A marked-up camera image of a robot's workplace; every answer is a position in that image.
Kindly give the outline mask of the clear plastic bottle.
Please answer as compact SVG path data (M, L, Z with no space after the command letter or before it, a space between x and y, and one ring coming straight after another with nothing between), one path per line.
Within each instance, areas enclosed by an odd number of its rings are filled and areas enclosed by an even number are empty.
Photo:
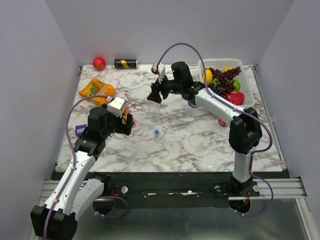
M156 117L157 115L159 115L161 113L160 108L161 108L160 103L157 103L151 100L147 101L147 111L151 117Z

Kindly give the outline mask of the blue label plastic bottle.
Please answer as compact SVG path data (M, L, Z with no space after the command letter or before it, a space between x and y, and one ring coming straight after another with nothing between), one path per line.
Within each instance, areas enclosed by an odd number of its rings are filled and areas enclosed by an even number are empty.
M188 101L187 103L188 103L188 105L189 105L191 108L194 108L194 109L195 109L195 108L198 108L198 107L199 107L195 102L193 102L193 101L191 101L191 100Z

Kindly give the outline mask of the red label plastic bottle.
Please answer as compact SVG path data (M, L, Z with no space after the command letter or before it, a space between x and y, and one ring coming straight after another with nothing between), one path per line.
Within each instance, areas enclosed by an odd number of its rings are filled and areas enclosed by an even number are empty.
M226 122L224 122L221 118L218 119L218 124L223 128L228 127L228 124Z

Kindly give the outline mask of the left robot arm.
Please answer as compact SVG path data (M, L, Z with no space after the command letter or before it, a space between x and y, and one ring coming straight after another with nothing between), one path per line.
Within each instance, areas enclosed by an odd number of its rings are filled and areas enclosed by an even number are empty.
M41 206L34 206L30 217L36 236L45 240L71 240L78 221L98 197L110 194L111 185L105 177L83 181L113 134L130 135L135 121L129 110L112 109L107 105L94 107L87 126L71 146L72 158L59 183Z

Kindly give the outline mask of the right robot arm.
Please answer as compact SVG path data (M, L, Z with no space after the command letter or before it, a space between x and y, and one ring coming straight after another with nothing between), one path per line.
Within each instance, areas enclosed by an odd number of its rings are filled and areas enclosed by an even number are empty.
M235 151L234 180L230 183L230 191L236 196L243 195L248 190L247 182L252 178L250 155L262 137L257 111L252 107L245 109L234 105L210 93L204 83L193 80L189 66L184 61L173 63L171 70L173 79L169 80L165 65L157 62L152 65L151 72L157 75L157 79L151 84L147 100L160 104L170 94L180 95L190 104L206 109L227 123L228 141Z

